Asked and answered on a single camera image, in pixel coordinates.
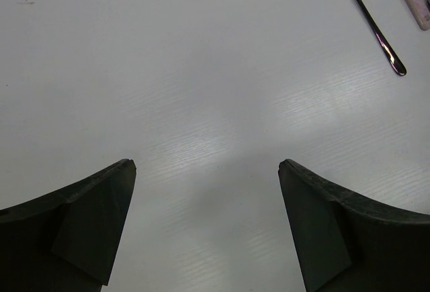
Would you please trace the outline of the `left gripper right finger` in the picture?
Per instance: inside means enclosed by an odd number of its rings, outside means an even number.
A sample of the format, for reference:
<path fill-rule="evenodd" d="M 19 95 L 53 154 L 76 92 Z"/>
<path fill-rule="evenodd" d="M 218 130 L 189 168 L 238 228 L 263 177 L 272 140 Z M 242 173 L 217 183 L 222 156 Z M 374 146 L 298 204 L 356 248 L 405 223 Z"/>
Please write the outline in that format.
<path fill-rule="evenodd" d="M 429 216 L 370 199 L 287 159 L 278 170 L 307 291 L 428 291 Z"/>

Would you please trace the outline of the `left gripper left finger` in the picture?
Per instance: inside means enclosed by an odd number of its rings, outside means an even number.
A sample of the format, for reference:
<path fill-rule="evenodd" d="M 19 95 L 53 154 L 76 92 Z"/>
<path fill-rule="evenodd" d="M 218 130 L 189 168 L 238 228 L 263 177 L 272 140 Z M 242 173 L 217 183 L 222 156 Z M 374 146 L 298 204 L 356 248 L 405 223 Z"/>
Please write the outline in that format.
<path fill-rule="evenodd" d="M 2 291 L 101 291 L 132 200 L 133 160 L 1 210 Z"/>

